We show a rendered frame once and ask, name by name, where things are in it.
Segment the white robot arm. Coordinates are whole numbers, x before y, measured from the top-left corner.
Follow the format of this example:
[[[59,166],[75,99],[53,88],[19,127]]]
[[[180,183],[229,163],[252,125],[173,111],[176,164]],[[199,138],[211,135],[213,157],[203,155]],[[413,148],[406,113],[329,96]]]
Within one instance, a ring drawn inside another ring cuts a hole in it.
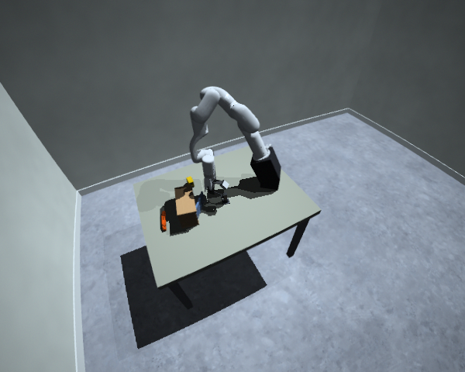
[[[195,151],[195,144],[208,134],[206,121],[217,105],[220,105],[231,118],[237,121],[240,131],[253,152],[255,161],[264,160],[270,155],[269,148],[272,145],[264,147],[258,132],[260,128],[259,121],[245,105],[237,103],[226,91],[217,87],[204,88],[200,93],[200,98],[202,99],[200,104],[190,111],[194,135],[189,148],[192,161],[196,164],[202,163],[203,173],[206,178],[215,176],[214,151],[211,148]]]

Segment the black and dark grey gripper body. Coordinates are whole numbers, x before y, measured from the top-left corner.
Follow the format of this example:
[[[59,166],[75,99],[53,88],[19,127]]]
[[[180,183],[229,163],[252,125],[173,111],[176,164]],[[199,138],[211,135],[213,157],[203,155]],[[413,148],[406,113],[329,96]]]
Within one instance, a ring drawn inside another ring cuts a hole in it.
[[[213,183],[214,179],[216,179],[216,175],[213,177],[213,178],[204,178],[204,184],[205,184],[205,190],[207,189],[207,187],[209,186],[209,190],[211,191],[215,184]]]

